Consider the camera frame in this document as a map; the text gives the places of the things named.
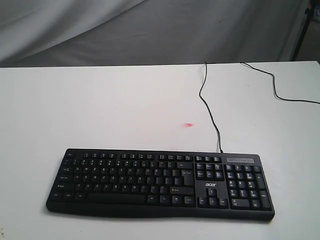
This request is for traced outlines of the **black acer keyboard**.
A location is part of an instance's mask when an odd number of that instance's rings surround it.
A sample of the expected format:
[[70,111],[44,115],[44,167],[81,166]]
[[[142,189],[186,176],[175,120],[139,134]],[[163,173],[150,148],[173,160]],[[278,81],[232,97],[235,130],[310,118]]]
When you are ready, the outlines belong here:
[[260,157],[218,152],[69,148],[46,207],[116,218],[275,216]]

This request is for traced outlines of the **grey backdrop cloth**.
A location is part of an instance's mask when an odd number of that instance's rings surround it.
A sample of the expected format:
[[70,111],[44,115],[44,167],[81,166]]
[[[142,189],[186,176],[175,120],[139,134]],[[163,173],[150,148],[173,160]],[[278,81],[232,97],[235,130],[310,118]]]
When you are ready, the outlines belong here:
[[2,67],[292,59],[305,0],[3,0]]

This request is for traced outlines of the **black tripod stand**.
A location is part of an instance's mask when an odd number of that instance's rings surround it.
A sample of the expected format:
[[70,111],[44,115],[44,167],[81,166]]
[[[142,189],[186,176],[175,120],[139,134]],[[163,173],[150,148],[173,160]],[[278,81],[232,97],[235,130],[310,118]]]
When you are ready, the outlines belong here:
[[298,56],[299,51],[301,49],[301,46],[302,46],[302,43],[304,41],[305,35],[306,35],[307,30],[309,28],[310,22],[311,22],[311,20],[313,18],[316,5],[317,5],[317,0],[309,0],[308,1],[308,7],[304,11],[304,14],[306,15],[306,19],[305,19],[305,22],[303,24],[303,28],[301,30],[301,33],[299,35],[299,38],[297,40],[297,43],[295,45],[293,54],[292,54],[291,59],[290,59],[292,62],[295,62],[296,59],[297,59],[297,56]]

